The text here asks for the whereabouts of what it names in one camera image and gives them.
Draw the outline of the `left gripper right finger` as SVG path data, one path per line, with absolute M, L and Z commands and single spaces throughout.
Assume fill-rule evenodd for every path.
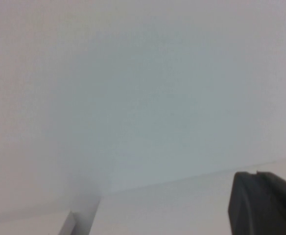
M 286 211 L 286 180 L 272 172 L 258 171 L 256 176 L 275 203 Z

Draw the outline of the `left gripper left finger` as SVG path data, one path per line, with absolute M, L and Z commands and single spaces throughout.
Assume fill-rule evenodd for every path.
M 228 215 L 234 235 L 286 235 L 286 211 L 271 198 L 256 173 L 235 173 Z

